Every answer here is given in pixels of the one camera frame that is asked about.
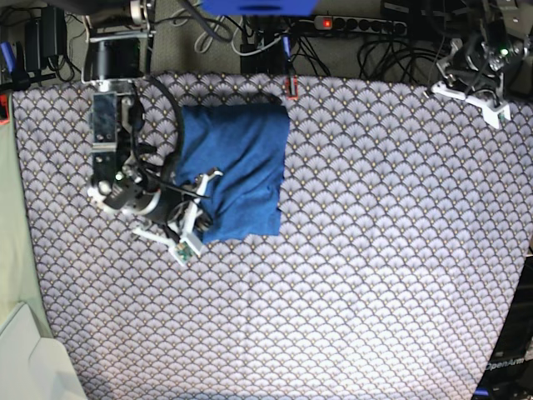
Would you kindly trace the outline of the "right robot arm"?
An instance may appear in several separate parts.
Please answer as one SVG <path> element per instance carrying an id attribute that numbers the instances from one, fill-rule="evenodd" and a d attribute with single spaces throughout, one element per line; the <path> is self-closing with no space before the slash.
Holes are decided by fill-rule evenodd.
<path id="1" fill-rule="evenodd" d="M 87 54 L 82 81 L 91 83 L 92 177 L 88 194 L 103 211 L 143 216 L 168 233 L 180 233 L 183 223 L 205 232 L 212 220 L 197 210 L 187 212 L 203 198 L 191 184 L 177 186 L 172 170 L 182 152 L 184 132 L 177 130 L 177 143 L 164 163 L 145 159 L 156 148 L 140 142 L 144 107 L 136 81 L 148 79 L 163 96 L 171 94 L 150 76 L 156 28 L 153 1 L 112 1 L 84 17 Z"/>

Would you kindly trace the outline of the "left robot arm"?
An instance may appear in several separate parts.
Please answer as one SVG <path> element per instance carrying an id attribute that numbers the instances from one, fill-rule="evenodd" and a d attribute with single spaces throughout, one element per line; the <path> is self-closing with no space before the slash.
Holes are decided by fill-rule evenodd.
<path id="1" fill-rule="evenodd" d="M 436 63 L 441 84 L 461 98 L 475 94 L 502 100 L 511 75 L 532 56 L 531 1 L 464 1 L 466 15 L 458 22 L 437 17 L 435 1 L 425 2 L 431 27 L 450 45 Z"/>

